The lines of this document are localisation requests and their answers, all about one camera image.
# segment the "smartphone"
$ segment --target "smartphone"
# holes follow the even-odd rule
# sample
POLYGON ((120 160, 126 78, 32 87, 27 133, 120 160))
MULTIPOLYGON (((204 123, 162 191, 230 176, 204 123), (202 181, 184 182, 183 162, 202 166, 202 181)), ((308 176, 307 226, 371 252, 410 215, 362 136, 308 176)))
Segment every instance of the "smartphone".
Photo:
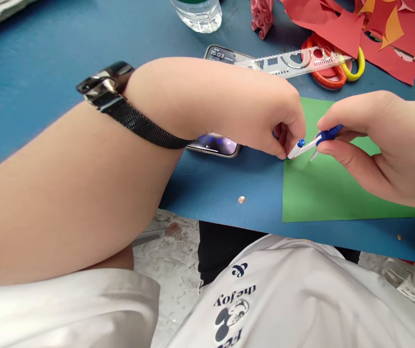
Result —
MULTIPOLYGON (((220 63, 235 64, 236 62, 254 59, 253 57, 235 52, 231 49, 218 45, 211 45, 207 48, 204 59, 220 63)), ((205 152, 216 156, 234 158, 240 151, 240 145, 216 133, 209 133, 200 136, 187 146, 187 149, 205 152)))

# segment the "orange scissors handle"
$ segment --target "orange scissors handle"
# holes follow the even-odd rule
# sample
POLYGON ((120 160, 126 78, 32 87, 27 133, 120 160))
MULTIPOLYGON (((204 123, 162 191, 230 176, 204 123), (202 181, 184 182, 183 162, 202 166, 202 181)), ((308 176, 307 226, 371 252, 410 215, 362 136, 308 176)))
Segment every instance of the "orange scissors handle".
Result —
MULTIPOLYGON (((316 46, 316 42, 314 41, 313 37, 310 36, 305 43, 303 43, 303 48, 311 48, 316 46)), ((327 54, 330 54, 328 48, 324 48, 327 54)), ((330 89, 339 89, 344 86, 346 83, 346 73, 344 72, 341 65, 337 65, 332 67, 333 70, 337 73, 338 77, 340 78, 339 81, 331 81, 326 77, 322 76, 319 72, 312 72, 311 75, 313 78, 322 86, 330 88, 330 89)))

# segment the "floor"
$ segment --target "floor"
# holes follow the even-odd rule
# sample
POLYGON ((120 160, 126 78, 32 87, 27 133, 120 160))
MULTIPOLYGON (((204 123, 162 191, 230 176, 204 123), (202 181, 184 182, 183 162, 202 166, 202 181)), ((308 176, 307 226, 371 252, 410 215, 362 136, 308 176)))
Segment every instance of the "floor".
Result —
MULTIPOLYGON (((164 348, 196 303, 199 274, 198 221, 159 210, 146 231, 165 236, 135 246, 135 269, 161 285, 159 321, 151 348, 164 348)), ((388 258, 361 253, 359 264, 382 274, 388 258)))

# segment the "black pants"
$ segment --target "black pants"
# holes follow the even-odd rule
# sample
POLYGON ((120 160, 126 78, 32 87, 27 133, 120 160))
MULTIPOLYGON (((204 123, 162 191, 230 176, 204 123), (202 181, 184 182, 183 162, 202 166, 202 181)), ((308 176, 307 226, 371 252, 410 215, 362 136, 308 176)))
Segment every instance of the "black pants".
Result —
MULTIPOLYGON (((211 283, 244 248, 265 235, 262 232, 200 221, 198 271, 204 284, 211 283)), ((348 261, 359 261, 360 251, 341 247, 336 249, 348 261)))

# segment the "hand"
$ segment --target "hand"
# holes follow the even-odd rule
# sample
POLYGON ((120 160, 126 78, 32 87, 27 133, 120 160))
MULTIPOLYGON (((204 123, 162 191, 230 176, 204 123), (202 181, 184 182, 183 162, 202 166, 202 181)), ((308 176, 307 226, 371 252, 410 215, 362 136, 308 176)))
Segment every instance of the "hand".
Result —
POLYGON ((130 103, 181 138, 214 132, 285 159, 306 134, 296 89, 264 72, 204 59, 163 58, 137 69, 128 89, 130 103), (158 105, 158 99, 166 102, 158 105))
POLYGON ((334 141, 318 150, 332 155, 368 192, 388 201, 415 207, 415 101, 377 91, 335 103, 317 126, 328 130, 343 124, 334 141), (349 143, 369 136, 381 150, 369 156, 349 143))

